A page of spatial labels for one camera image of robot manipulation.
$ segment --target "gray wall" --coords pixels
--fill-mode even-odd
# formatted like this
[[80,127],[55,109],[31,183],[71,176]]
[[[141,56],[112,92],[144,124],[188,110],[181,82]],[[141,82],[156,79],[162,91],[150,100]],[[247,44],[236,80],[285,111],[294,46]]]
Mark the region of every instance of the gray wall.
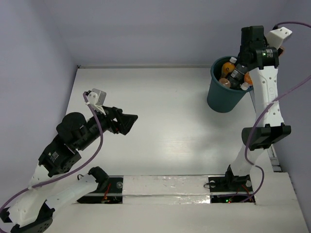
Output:
[[[296,20],[311,24],[311,1],[289,1],[280,21]],[[286,25],[293,31],[284,43],[285,53],[280,58],[278,91],[283,93],[311,75],[311,29]],[[311,81],[280,101],[282,115],[292,126],[292,134],[276,144],[276,152],[283,170],[289,172],[297,197],[311,230]]]
[[0,31],[0,203],[4,203],[27,186],[39,156],[56,135],[77,66],[40,0],[1,0]]
[[45,0],[79,65],[212,64],[287,0]]

